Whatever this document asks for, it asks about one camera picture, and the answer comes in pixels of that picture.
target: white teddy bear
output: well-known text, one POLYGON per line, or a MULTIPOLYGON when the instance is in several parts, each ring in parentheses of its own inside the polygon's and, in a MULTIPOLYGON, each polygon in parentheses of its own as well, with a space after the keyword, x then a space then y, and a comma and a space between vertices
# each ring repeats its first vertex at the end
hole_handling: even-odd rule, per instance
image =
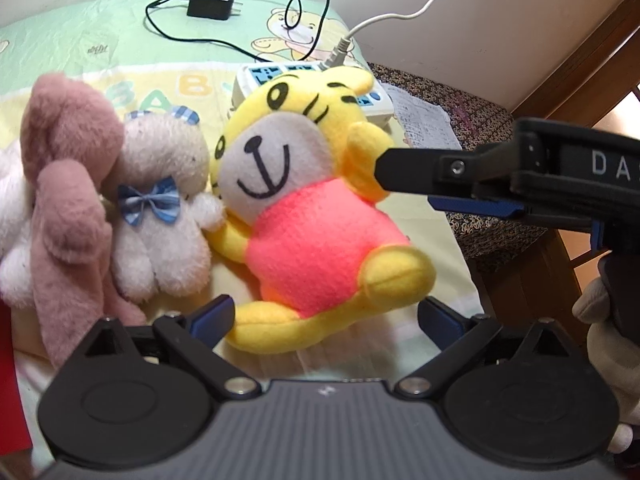
POLYGON ((35 308, 31 286, 33 187, 22 169, 20 142, 0 152, 0 298, 12 308, 35 308))
POLYGON ((210 251, 201 229, 224 221, 222 202, 205 192, 209 149, 186 107, 167 114, 133 112, 122 151, 102 185, 118 205, 111 269, 134 303, 159 290, 188 296, 209 281, 210 251))

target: blue bow tie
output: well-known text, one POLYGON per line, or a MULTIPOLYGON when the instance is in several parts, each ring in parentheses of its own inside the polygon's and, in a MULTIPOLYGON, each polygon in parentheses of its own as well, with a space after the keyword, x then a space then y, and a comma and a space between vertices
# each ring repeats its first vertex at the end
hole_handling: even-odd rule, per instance
POLYGON ((118 186, 118 206, 127 224, 134 227, 140 224, 146 205, 165 224, 173 224, 180 214, 180 195, 174 178, 159 180, 151 193, 146 194, 126 184, 118 186))

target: beige glove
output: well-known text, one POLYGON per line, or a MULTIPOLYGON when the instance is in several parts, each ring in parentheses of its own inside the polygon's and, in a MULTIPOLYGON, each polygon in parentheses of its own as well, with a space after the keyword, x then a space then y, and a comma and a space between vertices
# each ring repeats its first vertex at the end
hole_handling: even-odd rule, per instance
POLYGON ((609 451, 622 453, 634 439, 632 426, 640 425, 640 348, 614 326, 609 317, 609 294, 600 278, 587 285, 573 313, 591 325, 587 334, 589 360, 618 400, 620 424, 609 451))

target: power strip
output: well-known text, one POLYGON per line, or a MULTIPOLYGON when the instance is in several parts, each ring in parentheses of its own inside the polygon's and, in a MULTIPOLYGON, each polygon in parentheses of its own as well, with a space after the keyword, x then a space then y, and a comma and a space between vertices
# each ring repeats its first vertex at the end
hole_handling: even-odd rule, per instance
MULTIPOLYGON (((274 77, 292 70, 320 70, 318 62, 255 63, 242 66, 236 74, 231 96, 233 113, 246 97, 274 77)), ((376 81, 368 94, 358 97, 358 104, 370 123, 383 128, 394 114, 394 104, 382 85, 376 81)))

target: gray ribbed surface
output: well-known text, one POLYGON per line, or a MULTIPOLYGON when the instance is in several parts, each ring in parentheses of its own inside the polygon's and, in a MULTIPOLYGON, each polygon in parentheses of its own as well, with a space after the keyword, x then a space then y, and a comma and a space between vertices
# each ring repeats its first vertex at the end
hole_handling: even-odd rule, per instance
POLYGON ((274 381, 259 399, 223 406, 215 424, 194 446, 164 464, 107 473, 60 463, 42 476, 42 480, 539 478, 617 476, 599 462, 547 473, 495 465, 453 439, 430 405, 397 400, 381 383, 285 381, 274 381))

